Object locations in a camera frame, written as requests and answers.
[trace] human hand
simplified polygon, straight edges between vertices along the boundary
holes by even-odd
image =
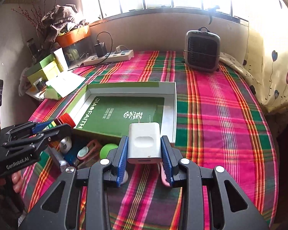
[[[18,172],[12,174],[12,182],[13,182],[13,189],[16,193],[19,193],[20,190],[22,189],[22,174],[21,171],[19,170]],[[5,179],[0,178],[0,186],[5,185]]]

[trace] plastic container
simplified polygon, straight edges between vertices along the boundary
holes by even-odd
[[[43,67],[41,70],[28,76],[28,80],[30,81],[32,85],[34,85],[34,83],[40,78],[48,81],[57,77],[59,73],[60,73],[60,70],[58,69],[56,62],[52,61],[51,63]]]
[[[39,78],[37,81],[34,82],[33,85],[39,92],[41,92],[46,87],[46,81],[43,80],[43,78]]]
[[[68,67],[77,65],[93,55],[93,44],[90,37],[83,38],[76,43],[63,48]]]
[[[68,47],[91,35],[90,27],[88,25],[70,31],[66,34],[60,35],[55,39],[62,48]]]

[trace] curtain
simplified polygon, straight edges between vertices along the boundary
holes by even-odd
[[[246,80],[272,127],[288,124],[288,7],[282,0],[244,0],[249,37],[243,63],[222,53],[221,61]]]

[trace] green box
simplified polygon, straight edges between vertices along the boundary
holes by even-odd
[[[47,66],[49,63],[53,62],[55,60],[55,55],[52,53],[48,55],[45,59],[41,60],[40,62],[36,63],[34,66],[30,67],[26,72],[25,75],[31,76],[33,73],[38,72],[45,66]]]
[[[119,143],[130,123],[157,122],[161,136],[176,140],[175,82],[124,82],[88,84],[66,108],[76,127],[74,134]]]
[[[39,78],[42,78],[43,80],[48,81],[57,77],[59,73],[60,73],[60,70],[58,69],[56,62],[52,61],[51,63],[43,67],[41,70],[28,76],[28,80],[30,81],[32,85],[34,85],[34,82],[37,81]]]

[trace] space heater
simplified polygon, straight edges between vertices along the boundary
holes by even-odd
[[[220,37],[206,27],[190,30],[185,36],[185,63],[200,71],[214,72],[220,60]]]

